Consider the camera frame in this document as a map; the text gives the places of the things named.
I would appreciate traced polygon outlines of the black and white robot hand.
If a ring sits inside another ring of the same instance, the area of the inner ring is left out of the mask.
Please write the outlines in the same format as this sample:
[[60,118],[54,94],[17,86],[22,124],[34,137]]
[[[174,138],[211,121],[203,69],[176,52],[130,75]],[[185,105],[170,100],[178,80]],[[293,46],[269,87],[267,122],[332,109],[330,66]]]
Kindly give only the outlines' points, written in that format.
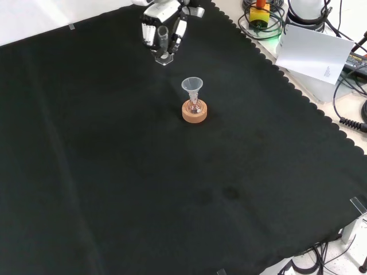
[[161,65],[172,62],[188,25],[188,16],[201,18],[199,1],[134,1],[146,10],[141,16],[143,44]]

